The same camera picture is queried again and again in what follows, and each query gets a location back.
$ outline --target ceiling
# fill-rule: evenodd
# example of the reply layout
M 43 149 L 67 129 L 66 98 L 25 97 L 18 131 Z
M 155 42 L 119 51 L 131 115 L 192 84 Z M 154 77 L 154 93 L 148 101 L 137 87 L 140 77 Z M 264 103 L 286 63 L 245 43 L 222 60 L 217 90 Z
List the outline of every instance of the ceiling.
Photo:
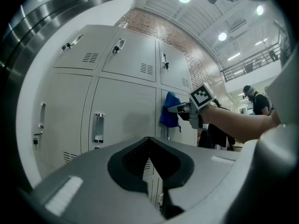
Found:
M 256 91 L 258 91 L 259 93 L 263 94 L 263 93 L 265 93 L 265 88 L 267 86 L 269 86 L 274 79 L 275 79 L 275 77 L 268 79 L 268 80 L 264 80 L 262 82 L 252 85 L 252 87 L 255 88 Z M 232 92 L 229 94 L 231 96 L 231 98 L 234 100 L 234 102 L 237 104 L 238 107 L 246 106 L 246 105 L 250 104 L 250 102 L 248 100 L 241 101 L 241 100 L 243 100 L 243 97 L 242 97 L 242 95 L 239 95 L 239 94 L 242 94 L 242 93 L 243 93 L 243 90 L 240 89 L 238 91 L 235 91 L 235 92 Z
M 264 8 L 261 16 L 256 13 L 258 5 Z M 210 4 L 207 0 L 191 0 L 189 3 L 179 0 L 137 0 L 136 7 L 156 13 L 184 29 L 210 51 L 223 69 L 276 43 L 278 29 L 273 21 L 283 23 L 280 12 L 271 1 L 217 0 L 215 4 Z M 221 32 L 228 35 L 223 42 L 218 40 Z M 267 41 L 255 45 L 265 38 Z M 239 52 L 240 56 L 228 61 Z

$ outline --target person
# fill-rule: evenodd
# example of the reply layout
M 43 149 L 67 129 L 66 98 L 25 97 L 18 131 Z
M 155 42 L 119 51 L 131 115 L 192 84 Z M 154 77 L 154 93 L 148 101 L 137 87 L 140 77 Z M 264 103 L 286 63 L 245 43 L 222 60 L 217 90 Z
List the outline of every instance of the person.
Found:
M 250 85 L 246 85 L 243 88 L 244 97 L 248 97 L 249 101 L 253 103 L 253 113 L 255 115 L 269 115 L 270 103 L 264 95 L 258 93 Z

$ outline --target brick wall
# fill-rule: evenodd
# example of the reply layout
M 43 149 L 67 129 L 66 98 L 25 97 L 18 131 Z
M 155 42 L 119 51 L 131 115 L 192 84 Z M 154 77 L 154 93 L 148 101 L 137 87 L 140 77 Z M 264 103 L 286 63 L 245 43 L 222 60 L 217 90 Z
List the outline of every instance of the brick wall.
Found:
M 193 86 L 207 82 L 223 107 L 232 108 L 233 111 L 237 109 L 226 93 L 216 61 L 188 33 L 171 21 L 138 8 L 125 14 L 116 26 L 122 21 L 128 23 L 128 29 L 157 38 L 184 52 Z

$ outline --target locker door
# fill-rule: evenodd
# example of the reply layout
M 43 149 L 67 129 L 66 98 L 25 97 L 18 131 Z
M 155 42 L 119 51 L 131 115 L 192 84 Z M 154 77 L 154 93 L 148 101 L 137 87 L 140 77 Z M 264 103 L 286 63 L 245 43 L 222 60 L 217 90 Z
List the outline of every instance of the locker door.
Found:
M 39 87 L 38 92 L 36 93 L 36 97 L 35 97 L 35 103 L 33 106 L 33 116 L 32 116 L 32 140 L 36 139 L 37 140 L 37 144 L 32 144 L 32 149 L 34 152 L 34 156 L 36 159 L 36 163 L 37 163 L 37 167 L 39 170 L 39 173 L 41 175 L 41 177 L 44 179 L 46 176 L 48 176 L 51 172 L 53 172 L 55 169 L 54 167 L 52 167 L 51 165 L 46 164 L 45 162 L 43 162 L 42 160 L 42 150 L 41 150 L 41 136 L 42 135 L 38 135 L 35 136 L 34 134 L 38 134 L 42 131 L 42 129 L 39 127 L 40 124 L 40 116 L 41 116 L 41 110 L 43 109 L 42 103 L 45 101 L 44 99 L 44 95 L 43 92 L 44 89 L 43 87 Z
M 165 102 L 167 93 L 168 91 L 162 90 L 162 105 Z M 189 101 L 188 96 L 177 94 L 177 93 L 175 93 L 175 95 L 177 98 L 180 99 L 181 103 Z M 179 127 L 170 128 L 171 140 L 183 144 L 195 146 L 196 145 L 195 135 L 197 130 L 192 129 L 190 123 L 188 121 L 182 120 L 181 117 L 178 117 L 178 124 L 182 127 L 181 128 L 182 132 L 181 133 L 179 132 Z M 164 125 L 162 125 L 162 137 L 166 138 L 166 126 Z
M 163 205 L 163 179 L 159 177 L 158 179 L 158 187 L 157 187 L 157 196 L 156 196 L 156 202 L 155 207 L 161 211 L 162 205 Z
M 81 120 L 91 78 L 54 73 L 44 91 L 41 159 L 54 169 L 81 154 Z
M 155 39 L 123 30 L 114 46 L 120 39 L 123 48 L 118 53 L 111 49 L 103 71 L 156 82 Z
M 99 123 L 95 113 L 105 114 Z M 133 137 L 155 136 L 156 89 L 99 78 L 89 126 L 89 150 Z M 103 138 L 96 143 L 95 135 Z
M 146 176 L 145 173 L 143 174 L 142 178 L 148 185 L 148 198 L 153 203 L 153 205 L 156 205 L 156 198 L 158 193 L 158 185 L 159 185 L 159 175 L 150 175 Z
M 159 42 L 159 50 L 161 84 L 190 92 L 189 70 L 184 53 L 163 42 Z M 169 63 L 168 71 L 164 67 L 166 61 Z
M 71 49 L 66 48 L 54 67 L 94 70 L 117 30 L 116 27 L 99 25 L 84 27 L 78 32 L 78 36 L 83 35 L 78 43 Z

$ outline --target hand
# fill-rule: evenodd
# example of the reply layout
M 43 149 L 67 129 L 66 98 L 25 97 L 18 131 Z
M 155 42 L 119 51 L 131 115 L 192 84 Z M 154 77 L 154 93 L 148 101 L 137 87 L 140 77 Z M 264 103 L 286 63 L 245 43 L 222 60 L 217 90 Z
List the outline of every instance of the hand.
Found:
M 205 107 L 201 108 L 199 111 L 199 116 L 202 118 L 204 124 L 210 124 L 211 121 L 211 114 L 217 109 L 214 105 L 206 105 Z

